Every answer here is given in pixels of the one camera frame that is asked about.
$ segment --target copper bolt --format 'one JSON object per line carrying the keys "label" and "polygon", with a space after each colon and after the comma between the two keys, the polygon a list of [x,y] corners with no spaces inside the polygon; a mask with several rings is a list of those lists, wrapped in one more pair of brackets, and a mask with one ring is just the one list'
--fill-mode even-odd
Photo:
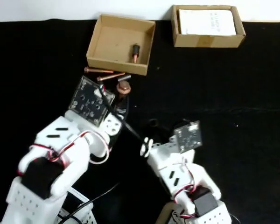
{"label": "copper bolt", "polygon": [[92,69],[89,67],[85,67],[84,68],[84,72],[102,72],[102,73],[113,73],[114,71],[110,71],[110,70],[102,70],[102,69]]}
{"label": "copper bolt", "polygon": [[134,44],[133,53],[132,53],[134,63],[137,63],[137,59],[139,57],[139,51],[140,51],[140,46],[138,44]]}
{"label": "copper bolt", "polygon": [[116,89],[119,93],[119,99],[124,98],[127,94],[129,94],[131,92],[131,86],[130,84],[123,80],[120,81],[117,85],[116,85]]}
{"label": "copper bolt", "polygon": [[137,63],[137,58],[138,58],[137,55],[134,55],[134,56],[133,56],[133,62],[134,62],[134,63]]}
{"label": "copper bolt", "polygon": [[124,75],[124,74],[125,74],[125,72],[121,72],[121,73],[114,74],[114,75],[110,75],[110,76],[97,77],[97,81],[98,81],[98,82],[104,81],[104,80],[107,80],[107,79],[110,79],[110,78],[115,78],[115,77],[118,77],[118,76],[122,76],[122,75]]}

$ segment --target cardboard box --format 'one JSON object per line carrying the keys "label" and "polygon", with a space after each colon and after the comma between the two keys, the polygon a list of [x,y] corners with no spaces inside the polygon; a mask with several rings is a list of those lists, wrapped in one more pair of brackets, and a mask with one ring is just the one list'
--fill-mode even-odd
{"label": "cardboard box", "polygon": [[[218,35],[182,35],[180,30],[180,21],[178,16],[179,9],[186,10],[230,10],[233,15],[236,35],[218,36]],[[193,48],[237,48],[245,39],[246,33],[239,17],[238,10],[234,6],[173,6],[172,11],[172,32],[175,47],[193,47]]]}
{"label": "cardboard box", "polygon": [[[100,15],[86,54],[88,65],[145,76],[154,29],[154,21]],[[140,45],[137,63],[132,63],[134,44]]]}

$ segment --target copper nut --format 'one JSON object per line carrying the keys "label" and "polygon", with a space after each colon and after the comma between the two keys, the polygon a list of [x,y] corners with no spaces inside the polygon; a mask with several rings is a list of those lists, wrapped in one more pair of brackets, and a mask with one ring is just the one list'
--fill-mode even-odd
{"label": "copper nut", "polygon": [[120,94],[127,95],[131,91],[131,86],[127,81],[123,80],[117,84],[116,89]]}

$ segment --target black cable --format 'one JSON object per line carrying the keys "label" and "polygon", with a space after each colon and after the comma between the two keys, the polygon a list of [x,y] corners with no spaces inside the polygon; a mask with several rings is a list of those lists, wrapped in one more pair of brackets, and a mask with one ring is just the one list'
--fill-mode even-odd
{"label": "black cable", "polygon": [[241,221],[238,219],[238,217],[236,217],[235,215],[233,215],[233,214],[231,214],[231,213],[229,213],[229,215],[230,215],[231,217],[233,217],[233,218],[237,221],[238,224],[241,224]]}
{"label": "black cable", "polygon": [[96,198],[94,198],[94,199],[92,199],[92,200],[89,200],[89,201],[87,201],[87,202],[85,202],[85,203],[79,205],[78,208],[77,208],[75,211],[73,211],[72,213],[70,213],[69,215],[67,215],[66,217],[64,217],[64,219],[61,220],[58,224],[63,224],[63,223],[65,223],[68,219],[73,218],[74,215],[75,215],[78,211],[80,211],[82,208],[84,208],[84,207],[86,207],[87,205],[91,204],[92,202],[94,202],[95,200],[99,199],[100,197],[102,197],[102,196],[108,194],[110,191],[112,191],[112,190],[113,190],[114,188],[116,188],[118,185],[119,185],[119,182],[116,183],[116,184],[115,184],[113,187],[111,187],[109,190],[107,190],[105,193],[103,193],[103,194],[97,196]]}
{"label": "black cable", "polygon": [[103,90],[102,90],[102,87],[103,87],[103,83],[102,82],[99,82],[99,92],[102,96],[102,100],[103,100],[103,103],[105,105],[105,107],[107,107],[107,110],[114,116],[116,117],[120,122],[121,124],[127,129],[129,130],[137,139],[139,139],[142,144],[145,145],[145,153],[148,151],[148,143],[144,141],[144,138],[142,138],[128,123],[126,123],[126,121],[124,119],[122,119],[120,116],[118,116],[118,114],[116,113],[116,111],[114,110],[114,108],[111,107],[111,105],[109,104],[108,102],[108,99],[106,98],[106,96],[104,95],[103,93]]}
{"label": "black cable", "polygon": [[[64,220],[64,217],[62,216],[62,215],[60,215],[60,214],[58,214],[57,215],[59,218],[61,218],[62,220]],[[83,224],[77,217],[75,217],[75,216],[72,216],[72,217],[70,217],[70,218],[72,218],[72,219],[74,219],[77,223],[79,223],[79,224]]]}

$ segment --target screw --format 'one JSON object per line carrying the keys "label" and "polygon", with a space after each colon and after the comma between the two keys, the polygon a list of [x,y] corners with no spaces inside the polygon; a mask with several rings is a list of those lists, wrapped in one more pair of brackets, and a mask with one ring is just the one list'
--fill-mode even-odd
{"label": "screw", "polygon": [[110,71],[110,70],[102,70],[102,69],[92,69],[89,67],[85,67],[84,68],[84,72],[102,72],[102,73],[113,73],[114,71]]}
{"label": "screw", "polygon": [[109,75],[109,76],[105,76],[105,77],[97,77],[97,81],[104,81],[104,80],[107,80],[107,79],[110,79],[110,78],[115,78],[115,77],[118,77],[118,76],[122,76],[122,75],[125,75],[126,73],[125,72],[121,72],[121,73],[118,73],[118,74],[114,74],[114,75]]}

